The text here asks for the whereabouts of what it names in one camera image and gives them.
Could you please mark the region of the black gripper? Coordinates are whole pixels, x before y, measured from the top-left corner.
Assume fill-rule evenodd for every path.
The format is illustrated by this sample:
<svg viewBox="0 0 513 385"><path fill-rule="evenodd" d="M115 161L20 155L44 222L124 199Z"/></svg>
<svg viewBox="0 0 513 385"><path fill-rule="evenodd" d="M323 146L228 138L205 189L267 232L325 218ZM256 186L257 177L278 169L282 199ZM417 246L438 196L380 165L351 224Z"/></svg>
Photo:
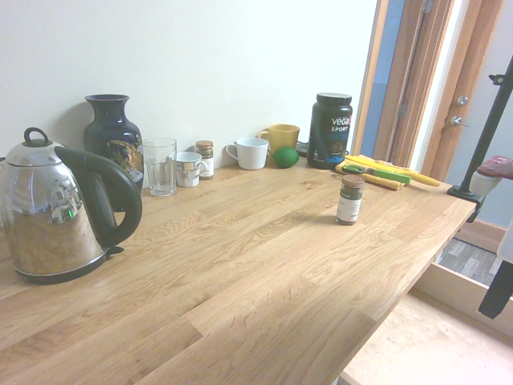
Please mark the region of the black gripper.
<svg viewBox="0 0 513 385"><path fill-rule="evenodd" d="M512 263L502 261L501 265L486 292L479 312L490 319L495 319L502 313L507 299L512 296Z"/></svg>

